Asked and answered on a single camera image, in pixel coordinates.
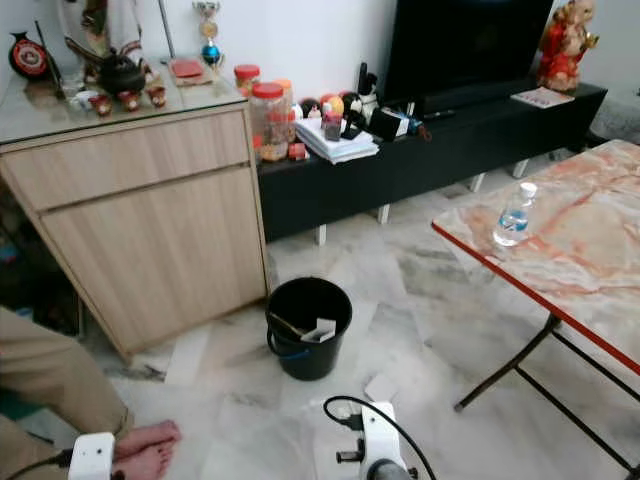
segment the plastic water bottle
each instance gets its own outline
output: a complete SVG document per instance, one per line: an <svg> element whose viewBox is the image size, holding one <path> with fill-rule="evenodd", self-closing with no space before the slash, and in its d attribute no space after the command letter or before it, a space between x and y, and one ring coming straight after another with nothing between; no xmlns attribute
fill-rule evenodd
<svg viewBox="0 0 640 480"><path fill-rule="evenodd" d="M529 213L535 201L538 187L529 182L521 183L520 188L509 199L493 230L493 239L505 247L512 247L524 240L529 226Z"/></svg>

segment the bucket handle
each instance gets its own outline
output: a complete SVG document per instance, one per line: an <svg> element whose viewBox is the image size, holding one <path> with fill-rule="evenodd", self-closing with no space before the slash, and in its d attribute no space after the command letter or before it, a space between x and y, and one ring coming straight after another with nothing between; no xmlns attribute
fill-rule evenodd
<svg viewBox="0 0 640 480"><path fill-rule="evenodd" d="M282 360L295 360L297 358L304 358L304 357L308 357L309 354L311 353L311 351L308 348L303 350L302 352L291 353L288 355L278 352L278 350L276 350L275 345L273 344L273 332L271 331L270 328L267 329L267 344L269 345L269 349L278 357L280 357Z"/></svg>

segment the marble floor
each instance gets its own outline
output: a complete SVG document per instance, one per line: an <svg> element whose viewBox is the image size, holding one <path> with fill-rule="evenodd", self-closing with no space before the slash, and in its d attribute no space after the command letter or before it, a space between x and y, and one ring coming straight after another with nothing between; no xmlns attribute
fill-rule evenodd
<svg viewBox="0 0 640 480"><path fill-rule="evenodd" d="M528 173L548 161L535 159ZM513 181L503 170L491 172L481 192ZM431 230L435 215L472 195L457 184L392 205L387 225L373 214L337 222L328 226L324 247L314 244L313 232L269 245L274 284L321 276L351 298L352 324L335 371L323 380L305 383L283 373L266 346L259 305L138 355L130 367L90 328L87 348L137 423L173 418L180 424L184 440L166 478L357 478L357 466L335 463L335 452L351 449L356 437L324 417L321 405L332 394L363 397L368 382L384 374L397 386L399 423L440 480L623 480L623 469L515 374L454 413L455 400L546 319L533 301ZM524 365L640 462L637 404L553 339ZM640 386L635 375L612 368ZM73 430L49 412L24 424L60 446L73 442Z"/></svg>

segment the cabinet drawer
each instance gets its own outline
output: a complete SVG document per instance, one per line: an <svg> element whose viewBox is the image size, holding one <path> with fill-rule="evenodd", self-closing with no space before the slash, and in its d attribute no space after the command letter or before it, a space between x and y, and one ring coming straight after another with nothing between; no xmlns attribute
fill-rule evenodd
<svg viewBox="0 0 640 480"><path fill-rule="evenodd" d="M42 217L122 351L266 295L250 168Z"/></svg>
<svg viewBox="0 0 640 480"><path fill-rule="evenodd" d="M8 153L4 168L38 211L246 162L234 111Z"/></svg>

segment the glass countertop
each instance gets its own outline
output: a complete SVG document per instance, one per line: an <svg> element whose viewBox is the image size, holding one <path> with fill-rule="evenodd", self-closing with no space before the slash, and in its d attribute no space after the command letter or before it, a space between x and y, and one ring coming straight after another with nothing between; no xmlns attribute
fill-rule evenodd
<svg viewBox="0 0 640 480"><path fill-rule="evenodd" d="M138 111L126 112L119 101L113 100L113 111L106 117L99 117L94 110L71 107L65 100L57 99L51 82L29 83L14 75L0 104L0 145L246 101L224 79L205 85L176 87L166 66L160 65L156 70L166 88L164 107L153 107L147 94L141 92Z"/></svg>

